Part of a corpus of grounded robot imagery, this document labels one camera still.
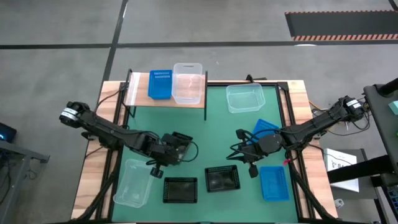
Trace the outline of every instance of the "wooden table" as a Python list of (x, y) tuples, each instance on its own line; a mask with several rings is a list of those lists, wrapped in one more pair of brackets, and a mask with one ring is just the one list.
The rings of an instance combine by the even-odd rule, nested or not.
[[(230, 82), (232, 84), (234, 82), (236, 83), (242, 81), (222, 81), (222, 82)], [(258, 81), (258, 82), (262, 83), (262, 82), (277, 82), (277, 81)], [(297, 124), (301, 124), (309, 119), (312, 119), (311, 109), (308, 102), (308, 96), (305, 90), (304, 81), (288, 80), (282, 82), (287, 82), (289, 84), (290, 99), (293, 106), (295, 122)], [(99, 100), (102, 100), (103, 98), (112, 95), (113, 93), (118, 91), (119, 86), (120, 82), (104, 82)], [(99, 106), (97, 114), (105, 119), (112, 121), (115, 114), (117, 98), (118, 96), (115, 95), (110, 99), (106, 100), (105, 102), (103, 102)], [(281, 98), (285, 114), (286, 125), (290, 125), (289, 112), (287, 111), (287, 105), (283, 91), (281, 91)], [(124, 108), (122, 108), (121, 110), (121, 115), (119, 120), (120, 123), (122, 123), (123, 114), (124, 114)], [(311, 144), (318, 146), (319, 142), (312, 141)], [(97, 141), (90, 141), (86, 153), (90, 153), (91, 151), (97, 149), (98, 147), (99, 143)], [(93, 201), (96, 194), (99, 192), (104, 172), (106, 151), (107, 151), (106, 149), (100, 150), (90, 155), (90, 157), (88, 157), (85, 160), (82, 167), (80, 183), (76, 193), (76, 199), (73, 206), (71, 218), (79, 217), (85, 211), (87, 206)], [(314, 147), (307, 147), (303, 151), (302, 155), (311, 191), (314, 193), (319, 202), (325, 207), (325, 209), (331, 215), (337, 217), (337, 211), (333, 201), (333, 196), (331, 193), (328, 176), (326, 174), (322, 152)], [(300, 190), (300, 187), (298, 188), (300, 195), (300, 203), (302, 205), (302, 210), (303, 210), (303, 217), (309, 217), (305, 196), (303, 192)], [(104, 201), (104, 207), (103, 207), (104, 217), (106, 217), (107, 215), (110, 194), (111, 191), (109, 190), (108, 193), (106, 194)]]

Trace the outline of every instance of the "black tray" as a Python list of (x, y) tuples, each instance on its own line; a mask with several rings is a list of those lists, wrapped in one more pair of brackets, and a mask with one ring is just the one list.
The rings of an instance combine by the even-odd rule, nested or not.
[(237, 190), (241, 188), (236, 165), (206, 168), (205, 175), (208, 192)]
[(197, 203), (198, 179), (196, 177), (165, 177), (163, 203)]

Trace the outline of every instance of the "white paper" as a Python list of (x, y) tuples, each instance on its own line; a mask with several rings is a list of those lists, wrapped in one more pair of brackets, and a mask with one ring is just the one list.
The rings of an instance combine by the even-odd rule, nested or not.
[[(339, 152), (332, 149), (325, 150), (325, 160), (326, 160), (326, 169), (328, 171), (339, 169), (344, 166), (350, 166), (350, 164), (356, 164), (356, 156)], [(358, 179), (342, 181), (334, 184), (330, 184), (333, 187), (339, 187), (346, 190), (352, 190), (355, 192), (359, 192), (359, 184)]]

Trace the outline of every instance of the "wooden shelf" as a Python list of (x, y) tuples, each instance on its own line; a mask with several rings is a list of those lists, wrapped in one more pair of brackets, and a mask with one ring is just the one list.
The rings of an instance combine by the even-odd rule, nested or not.
[(205, 108), (206, 78), (203, 76), (201, 83), (201, 99), (199, 104), (177, 104), (173, 98), (169, 100), (154, 100), (148, 96), (149, 73), (133, 72), (130, 77), (129, 88), (124, 100), (127, 106), (156, 106), (176, 108)]

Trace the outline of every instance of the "black floor mat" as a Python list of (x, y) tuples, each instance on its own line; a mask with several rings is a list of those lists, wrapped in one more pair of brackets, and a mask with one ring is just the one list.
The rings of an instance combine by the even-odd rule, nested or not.
[(398, 12), (286, 12), (293, 40), (398, 39)]

